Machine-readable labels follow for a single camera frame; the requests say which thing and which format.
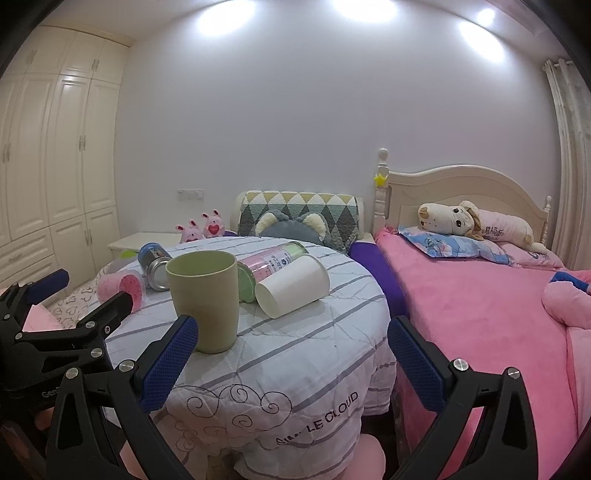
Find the round table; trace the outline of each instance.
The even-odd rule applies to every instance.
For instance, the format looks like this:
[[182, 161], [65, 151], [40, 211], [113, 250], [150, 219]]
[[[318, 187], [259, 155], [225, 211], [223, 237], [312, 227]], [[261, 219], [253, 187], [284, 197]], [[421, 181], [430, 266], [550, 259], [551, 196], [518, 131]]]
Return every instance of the round table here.
[[[176, 257], [219, 249], [240, 260], [285, 241], [221, 237], [168, 251]], [[241, 303], [234, 346], [216, 355], [194, 353], [164, 408], [152, 412], [197, 479], [206, 477], [208, 455], [237, 453], [234, 467], [247, 479], [330, 480], [351, 459], [361, 415], [388, 410], [396, 361], [383, 292], [349, 257], [304, 245], [327, 268], [330, 295], [275, 320], [256, 303]], [[141, 271], [137, 262], [126, 268]], [[137, 359], [176, 318], [170, 292], [148, 290], [142, 309], [106, 340], [113, 365]]]

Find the pink plush toy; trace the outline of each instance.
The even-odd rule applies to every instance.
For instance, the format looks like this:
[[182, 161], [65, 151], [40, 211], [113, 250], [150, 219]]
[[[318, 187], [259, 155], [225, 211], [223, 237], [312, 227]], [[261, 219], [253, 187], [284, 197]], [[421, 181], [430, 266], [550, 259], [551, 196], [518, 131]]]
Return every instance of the pink plush toy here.
[[226, 233], [226, 229], [223, 225], [223, 220], [217, 210], [213, 211], [213, 215], [204, 213], [203, 218], [207, 219], [205, 226], [203, 227], [203, 235], [205, 238], [213, 238], [215, 236], [223, 236]]
[[181, 235], [182, 244], [194, 242], [195, 240], [201, 240], [203, 238], [201, 229], [195, 220], [189, 220], [189, 226], [187, 228], [183, 227], [182, 225], [177, 225], [177, 230], [183, 233]]

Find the yellow star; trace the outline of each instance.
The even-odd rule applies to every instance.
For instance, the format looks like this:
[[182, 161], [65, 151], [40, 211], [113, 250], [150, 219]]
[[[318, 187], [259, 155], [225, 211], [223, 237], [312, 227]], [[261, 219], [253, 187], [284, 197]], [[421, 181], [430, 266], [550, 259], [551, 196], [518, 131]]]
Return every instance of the yellow star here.
[[384, 177], [381, 173], [374, 177], [376, 187], [385, 187], [388, 177]]

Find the green lid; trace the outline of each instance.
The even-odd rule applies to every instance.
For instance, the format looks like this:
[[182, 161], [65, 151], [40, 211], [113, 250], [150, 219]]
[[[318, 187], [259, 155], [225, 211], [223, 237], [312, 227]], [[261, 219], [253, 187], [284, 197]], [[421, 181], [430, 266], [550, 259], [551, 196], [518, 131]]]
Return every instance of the green lid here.
[[238, 262], [238, 296], [241, 301], [252, 303], [256, 300], [255, 285], [255, 277], [250, 269]]

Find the pink blanket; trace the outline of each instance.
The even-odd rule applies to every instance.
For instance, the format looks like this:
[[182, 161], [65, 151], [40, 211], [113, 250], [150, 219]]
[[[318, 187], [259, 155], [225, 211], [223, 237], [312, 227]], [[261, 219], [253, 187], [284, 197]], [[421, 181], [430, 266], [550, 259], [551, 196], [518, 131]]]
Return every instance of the pink blanket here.
[[[534, 414], [541, 480], [560, 466], [577, 439], [567, 378], [566, 328], [541, 302], [551, 271], [511, 268], [486, 260], [434, 260], [399, 235], [381, 231], [376, 243], [398, 274], [411, 321], [449, 358], [477, 371], [523, 373]], [[423, 409], [408, 381], [401, 381], [404, 426], [410, 448], [434, 415]], [[480, 413], [473, 411], [441, 477], [459, 467]]]

